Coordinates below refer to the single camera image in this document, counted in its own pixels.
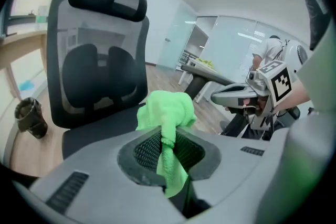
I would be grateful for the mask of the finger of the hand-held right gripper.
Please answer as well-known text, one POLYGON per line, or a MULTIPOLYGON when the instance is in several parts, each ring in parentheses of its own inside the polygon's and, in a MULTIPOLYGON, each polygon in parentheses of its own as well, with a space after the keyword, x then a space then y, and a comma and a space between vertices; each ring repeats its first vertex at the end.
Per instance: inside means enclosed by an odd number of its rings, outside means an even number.
POLYGON ((252 87, 247 83, 232 83, 227 86, 224 86, 222 89, 219 89, 217 92, 224 93, 224 92, 254 92, 252 87))
POLYGON ((248 108, 255 107, 258 95, 253 91, 217 92, 211 95, 211 100, 224 107, 248 108))

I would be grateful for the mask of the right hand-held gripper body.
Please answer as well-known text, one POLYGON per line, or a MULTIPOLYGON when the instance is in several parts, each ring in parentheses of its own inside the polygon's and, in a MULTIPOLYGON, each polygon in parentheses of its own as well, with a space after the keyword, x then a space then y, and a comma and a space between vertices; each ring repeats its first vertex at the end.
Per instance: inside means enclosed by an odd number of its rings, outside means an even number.
POLYGON ((249 118, 252 130, 268 130, 274 118, 276 106, 288 96, 292 90, 291 77, 287 65, 283 61, 274 60, 269 64, 251 71, 247 85, 254 96, 246 97, 243 109, 249 118))

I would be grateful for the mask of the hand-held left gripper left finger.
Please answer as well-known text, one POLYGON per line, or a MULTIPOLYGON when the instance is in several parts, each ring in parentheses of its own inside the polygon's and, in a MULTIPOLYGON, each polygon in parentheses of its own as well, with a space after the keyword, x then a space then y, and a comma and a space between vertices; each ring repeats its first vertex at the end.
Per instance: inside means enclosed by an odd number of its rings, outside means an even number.
POLYGON ((57 223, 182 223, 156 172, 158 127, 94 142, 66 158, 30 191, 57 223))

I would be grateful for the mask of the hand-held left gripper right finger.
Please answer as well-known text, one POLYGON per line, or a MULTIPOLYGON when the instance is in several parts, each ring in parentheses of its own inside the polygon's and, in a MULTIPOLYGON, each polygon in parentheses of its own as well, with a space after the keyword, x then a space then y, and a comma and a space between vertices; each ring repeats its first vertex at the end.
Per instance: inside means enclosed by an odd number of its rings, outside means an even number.
POLYGON ((180 128, 188 138, 200 138, 217 146, 219 166, 208 179, 193 182, 197 198, 210 208, 192 221, 255 221, 259 204, 283 154, 288 129, 279 129, 269 142, 207 134, 180 128))

